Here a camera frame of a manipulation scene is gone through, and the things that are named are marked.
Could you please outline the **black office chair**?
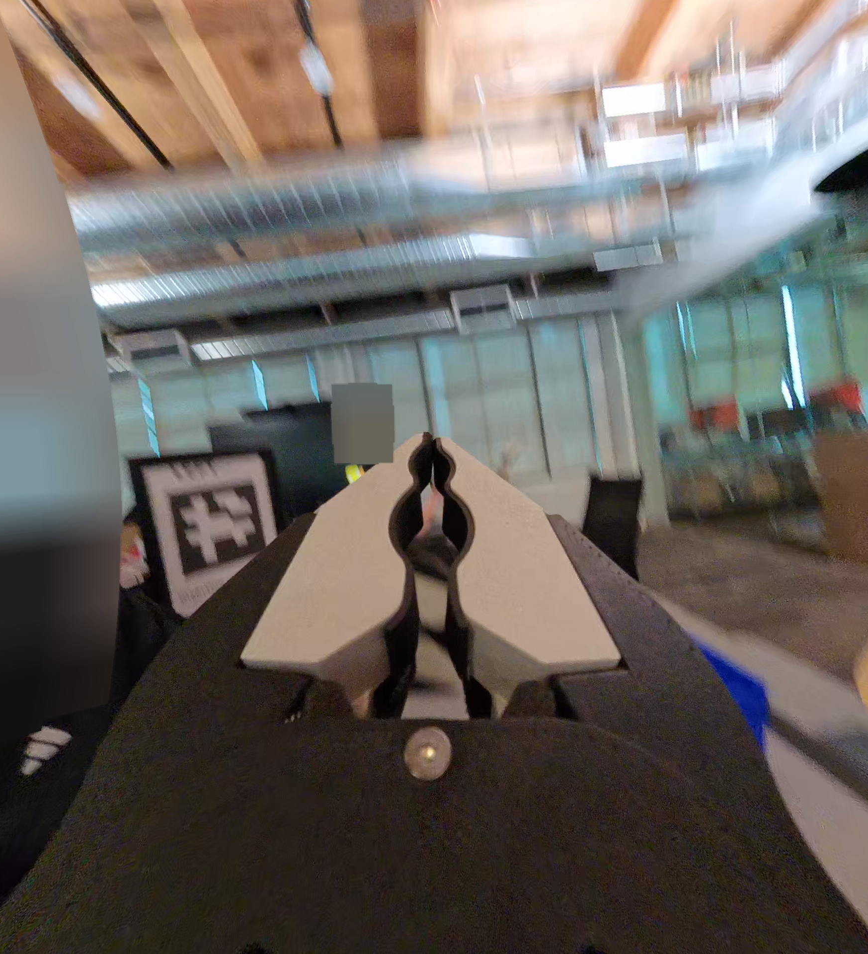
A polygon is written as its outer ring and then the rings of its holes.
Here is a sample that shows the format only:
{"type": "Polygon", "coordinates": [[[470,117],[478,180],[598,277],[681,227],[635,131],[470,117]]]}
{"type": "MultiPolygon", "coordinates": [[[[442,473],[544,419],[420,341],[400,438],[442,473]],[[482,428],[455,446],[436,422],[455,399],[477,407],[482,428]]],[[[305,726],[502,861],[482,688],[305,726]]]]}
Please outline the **black office chair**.
{"type": "Polygon", "coordinates": [[[639,581],[642,478],[606,479],[593,473],[588,487],[583,535],[629,577],[639,581]]]}

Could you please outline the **red-backed screen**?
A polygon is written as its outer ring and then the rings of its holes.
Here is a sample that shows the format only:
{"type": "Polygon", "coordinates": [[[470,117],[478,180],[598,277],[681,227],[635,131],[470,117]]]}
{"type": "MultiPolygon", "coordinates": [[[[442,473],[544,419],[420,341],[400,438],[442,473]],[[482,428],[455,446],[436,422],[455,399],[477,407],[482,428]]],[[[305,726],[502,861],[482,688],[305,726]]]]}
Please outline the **red-backed screen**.
{"type": "Polygon", "coordinates": [[[741,409],[734,398],[693,406],[689,421],[692,430],[702,433],[740,433],[742,429],[741,409]]]}
{"type": "Polygon", "coordinates": [[[833,419],[845,416],[848,419],[864,417],[864,400],[860,383],[854,378],[845,378],[809,392],[809,408],[815,418],[833,419]]]}

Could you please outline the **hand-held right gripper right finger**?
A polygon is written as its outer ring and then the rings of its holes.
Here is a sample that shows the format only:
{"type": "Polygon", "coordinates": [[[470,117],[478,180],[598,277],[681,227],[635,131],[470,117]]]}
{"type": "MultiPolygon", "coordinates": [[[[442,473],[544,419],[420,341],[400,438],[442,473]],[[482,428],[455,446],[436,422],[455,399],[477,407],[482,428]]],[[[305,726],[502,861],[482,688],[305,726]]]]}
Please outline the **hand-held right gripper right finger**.
{"type": "Polygon", "coordinates": [[[470,717],[527,682],[613,674],[621,652],[548,513],[456,442],[434,442],[442,529],[457,549],[444,637],[470,717]]]}

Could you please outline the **brown cardboard panel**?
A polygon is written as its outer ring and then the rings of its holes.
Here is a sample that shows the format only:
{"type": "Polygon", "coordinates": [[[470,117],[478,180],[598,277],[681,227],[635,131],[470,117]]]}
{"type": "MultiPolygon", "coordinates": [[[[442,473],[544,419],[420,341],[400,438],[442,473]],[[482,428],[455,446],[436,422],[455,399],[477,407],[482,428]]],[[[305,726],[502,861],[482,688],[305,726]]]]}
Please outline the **brown cardboard panel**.
{"type": "Polygon", "coordinates": [[[868,565],[868,428],[820,432],[813,457],[828,554],[868,565]]]}

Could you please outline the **silver ventilation duct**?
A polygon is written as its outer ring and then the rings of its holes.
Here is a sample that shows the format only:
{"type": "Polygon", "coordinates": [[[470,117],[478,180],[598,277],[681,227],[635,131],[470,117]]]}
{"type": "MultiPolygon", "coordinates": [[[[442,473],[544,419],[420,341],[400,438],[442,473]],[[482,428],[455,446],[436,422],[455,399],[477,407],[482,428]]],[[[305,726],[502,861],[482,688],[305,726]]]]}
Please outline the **silver ventilation duct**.
{"type": "Polygon", "coordinates": [[[595,256],[644,249],[662,261],[670,234],[597,241],[579,234],[520,238],[466,233],[312,256],[199,268],[91,285],[100,322],[167,328],[332,302],[455,287],[529,272],[593,265],[595,256]]]}
{"type": "Polygon", "coordinates": [[[385,160],[294,177],[172,174],[134,185],[70,190],[65,198],[82,250],[96,254],[587,205],[647,186],[690,183],[702,173],[694,158],[685,156],[598,166],[548,184],[494,188],[385,160]]]}

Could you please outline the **black wall monitor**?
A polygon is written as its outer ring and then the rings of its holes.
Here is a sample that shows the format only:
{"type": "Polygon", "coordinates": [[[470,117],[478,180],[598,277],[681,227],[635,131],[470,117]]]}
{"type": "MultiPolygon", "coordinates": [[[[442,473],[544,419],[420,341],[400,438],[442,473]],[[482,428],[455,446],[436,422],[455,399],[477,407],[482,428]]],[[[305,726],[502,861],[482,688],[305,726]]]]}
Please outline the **black wall monitor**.
{"type": "Polygon", "coordinates": [[[334,461],[329,400],[247,410],[238,422],[210,424],[208,435],[215,452],[271,453],[273,505],[280,531],[347,485],[344,466],[334,461]]]}

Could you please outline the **white air vent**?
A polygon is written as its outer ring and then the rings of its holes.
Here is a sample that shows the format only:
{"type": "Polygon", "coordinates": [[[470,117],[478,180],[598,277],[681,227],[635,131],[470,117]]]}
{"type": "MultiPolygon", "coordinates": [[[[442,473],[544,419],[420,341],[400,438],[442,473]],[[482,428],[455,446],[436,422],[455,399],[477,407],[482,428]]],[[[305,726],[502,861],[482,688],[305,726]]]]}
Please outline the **white air vent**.
{"type": "Polygon", "coordinates": [[[170,373],[192,366],[189,342],[177,329],[155,329],[112,339],[122,361],[133,372],[170,373]]]}
{"type": "Polygon", "coordinates": [[[460,336],[475,336],[516,327],[517,311],[507,284],[453,291],[450,304],[460,336]]]}

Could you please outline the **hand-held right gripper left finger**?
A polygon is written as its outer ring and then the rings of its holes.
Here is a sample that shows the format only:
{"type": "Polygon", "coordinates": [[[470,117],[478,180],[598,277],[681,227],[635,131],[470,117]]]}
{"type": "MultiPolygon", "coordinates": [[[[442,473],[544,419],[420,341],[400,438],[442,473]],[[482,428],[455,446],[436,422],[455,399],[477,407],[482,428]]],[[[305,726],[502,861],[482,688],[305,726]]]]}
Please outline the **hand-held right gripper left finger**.
{"type": "Polygon", "coordinates": [[[419,613],[407,553],[423,526],[435,448],[418,434],[313,515],[242,650],[250,670],[339,686],[397,716],[416,673],[419,613]]]}

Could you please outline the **blue plastic bin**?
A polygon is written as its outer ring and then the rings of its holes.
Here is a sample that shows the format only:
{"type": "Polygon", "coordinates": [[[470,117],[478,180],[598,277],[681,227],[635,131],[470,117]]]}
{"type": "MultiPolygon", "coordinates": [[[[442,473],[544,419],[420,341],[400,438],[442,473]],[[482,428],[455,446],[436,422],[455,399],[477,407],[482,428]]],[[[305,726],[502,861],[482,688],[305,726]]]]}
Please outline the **blue plastic bin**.
{"type": "Polygon", "coordinates": [[[695,644],[740,709],[758,747],[765,752],[767,731],[772,723],[771,704],[766,686],[757,676],[728,658],[720,650],[699,640],[695,644]]]}

